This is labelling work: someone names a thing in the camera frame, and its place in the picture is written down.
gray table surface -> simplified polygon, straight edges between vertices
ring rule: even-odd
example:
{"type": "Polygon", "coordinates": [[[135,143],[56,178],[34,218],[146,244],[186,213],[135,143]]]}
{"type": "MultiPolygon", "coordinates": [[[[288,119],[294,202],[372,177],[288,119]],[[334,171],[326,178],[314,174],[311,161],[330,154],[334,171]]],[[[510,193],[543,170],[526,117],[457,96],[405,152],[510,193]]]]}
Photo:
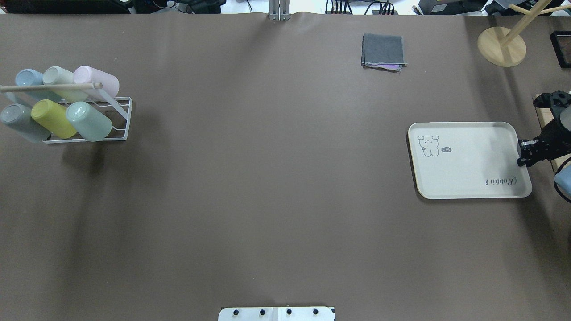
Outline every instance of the gray table surface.
{"type": "Polygon", "coordinates": [[[441,201],[416,192],[409,162],[415,122],[538,134],[532,96],[571,87],[549,40],[571,20],[534,21],[519,66],[487,62],[479,32],[516,21],[0,16],[0,84],[90,65],[136,101],[126,142],[34,145],[0,127],[0,319],[288,304],[338,320],[571,319],[571,207],[548,162],[527,198],[441,201]],[[363,33],[402,35],[409,65],[362,68],[363,33]]]}

yellow cup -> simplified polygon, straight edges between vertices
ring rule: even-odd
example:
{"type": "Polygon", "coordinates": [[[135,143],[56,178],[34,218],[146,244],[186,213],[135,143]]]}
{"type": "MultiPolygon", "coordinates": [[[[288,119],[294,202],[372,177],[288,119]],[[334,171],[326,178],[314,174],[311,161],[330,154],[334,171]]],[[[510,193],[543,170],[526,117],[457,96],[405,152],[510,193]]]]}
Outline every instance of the yellow cup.
{"type": "Polygon", "coordinates": [[[32,119],[61,138],[69,138],[77,133],[66,118],[66,108],[49,99],[37,102],[32,108],[32,119]]]}

folded cloth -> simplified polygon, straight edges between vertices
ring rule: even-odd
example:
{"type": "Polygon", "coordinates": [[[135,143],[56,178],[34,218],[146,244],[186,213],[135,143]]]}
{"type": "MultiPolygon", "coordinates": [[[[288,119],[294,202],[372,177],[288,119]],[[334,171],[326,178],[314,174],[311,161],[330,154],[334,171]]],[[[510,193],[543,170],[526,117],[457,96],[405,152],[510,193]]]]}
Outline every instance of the folded cloth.
{"type": "Polygon", "coordinates": [[[404,61],[403,38],[398,35],[363,35],[361,65],[400,71],[404,61]]]}

white tray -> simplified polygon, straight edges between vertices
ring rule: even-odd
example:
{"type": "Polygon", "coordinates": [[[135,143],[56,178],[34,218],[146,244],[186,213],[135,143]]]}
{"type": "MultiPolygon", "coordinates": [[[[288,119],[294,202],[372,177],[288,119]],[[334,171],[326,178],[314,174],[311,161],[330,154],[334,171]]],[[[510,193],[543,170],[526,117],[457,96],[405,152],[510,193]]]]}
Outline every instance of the white tray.
{"type": "Polygon", "coordinates": [[[415,123],[408,129],[419,193],[428,199],[526,197],[528,169],[505,122],[415,123]]]}

cartoon drawing on tray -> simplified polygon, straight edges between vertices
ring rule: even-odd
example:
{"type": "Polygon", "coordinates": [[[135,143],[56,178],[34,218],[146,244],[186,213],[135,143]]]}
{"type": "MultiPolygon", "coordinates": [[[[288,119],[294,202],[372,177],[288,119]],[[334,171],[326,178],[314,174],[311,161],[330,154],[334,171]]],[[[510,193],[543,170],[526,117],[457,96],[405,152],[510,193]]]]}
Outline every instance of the cartoon drawing on tray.
{"type": "Polygon", "coordinates": [[[450,147],[443,147],[441,149],[438,148],[438,137],[437,135],[430,135],[430,136],[418,136],[417,139],[419,140],[420,148],[422,148],[424,156],[438,156],[440,151],[443,153],[449,153],[452,151],[450,147]]]}

